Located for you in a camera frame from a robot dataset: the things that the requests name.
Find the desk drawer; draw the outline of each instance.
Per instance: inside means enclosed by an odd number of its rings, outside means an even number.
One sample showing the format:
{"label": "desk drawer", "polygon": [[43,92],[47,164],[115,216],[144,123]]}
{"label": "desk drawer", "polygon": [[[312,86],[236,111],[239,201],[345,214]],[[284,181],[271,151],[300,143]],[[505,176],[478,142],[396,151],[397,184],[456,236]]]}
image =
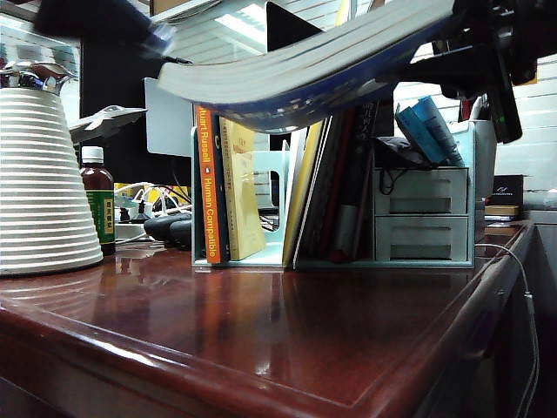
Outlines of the desk drawer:
{"label": "desk drawer", "polygon": [[375,258],[467,261],[467,228],[467,217],[377,217]]}
{"label": "desk drawer", "polygon": [[[390,171],[396,179],[401,171]],[[467,168],[448,168],[431,171],[410,170],[401,175],[390,195],[379,191],[380,171],[373,176],[375,214],[446,213],[466,214]],[[390,178],[384,173],[384,182]]]}

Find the white airplane model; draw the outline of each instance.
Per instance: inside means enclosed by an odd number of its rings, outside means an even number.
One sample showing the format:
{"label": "white airplane model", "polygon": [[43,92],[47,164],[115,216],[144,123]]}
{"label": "white airplane model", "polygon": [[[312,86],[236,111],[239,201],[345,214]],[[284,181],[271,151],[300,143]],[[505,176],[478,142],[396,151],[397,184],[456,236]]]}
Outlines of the white airplane model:
{"label": "white airplane model", "polygon": [[116,134],[121,126],[135,122],[146,112],[147,109],[140,107],[107,106],[87,118],[81,118],[71,123],[68,126],[71,141],[79,144],[96,137],[108,138]]}

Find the white ribbed vase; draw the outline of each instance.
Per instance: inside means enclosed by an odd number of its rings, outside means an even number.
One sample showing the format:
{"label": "white ribbed vase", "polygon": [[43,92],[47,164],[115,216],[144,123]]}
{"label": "white ribbed vase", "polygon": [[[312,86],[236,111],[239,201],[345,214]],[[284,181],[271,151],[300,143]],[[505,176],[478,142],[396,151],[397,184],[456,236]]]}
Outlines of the white ribbed vase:
{"label": "white ribbed vase", "polygon": [[0,276],[102,259],[60,97],[0,89]]}

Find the metallic lamp top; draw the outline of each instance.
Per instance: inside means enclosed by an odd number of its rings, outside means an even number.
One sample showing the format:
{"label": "metallic lamp top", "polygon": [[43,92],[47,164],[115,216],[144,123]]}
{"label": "metallic lamp top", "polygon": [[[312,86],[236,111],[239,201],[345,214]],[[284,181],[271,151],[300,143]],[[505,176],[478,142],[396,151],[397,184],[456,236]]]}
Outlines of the metallic lamp top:
{"label": "metallic lamp top", "polygon": [[60,95],[62,85],[76,75],[60,64],[35,61],[10,62],[0,70],[0,89],[24,88]]}

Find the black box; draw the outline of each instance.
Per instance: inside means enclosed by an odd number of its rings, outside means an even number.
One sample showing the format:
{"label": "black box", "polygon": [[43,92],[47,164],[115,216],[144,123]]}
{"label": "black box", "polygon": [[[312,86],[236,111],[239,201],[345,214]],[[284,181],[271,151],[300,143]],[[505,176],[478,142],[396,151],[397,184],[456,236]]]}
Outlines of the black box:
{"label": "black box", "polygon": [[518,206],[522,211],[524,203],[524,176],[509,175],[493,178],[493,194],[486,206]]}

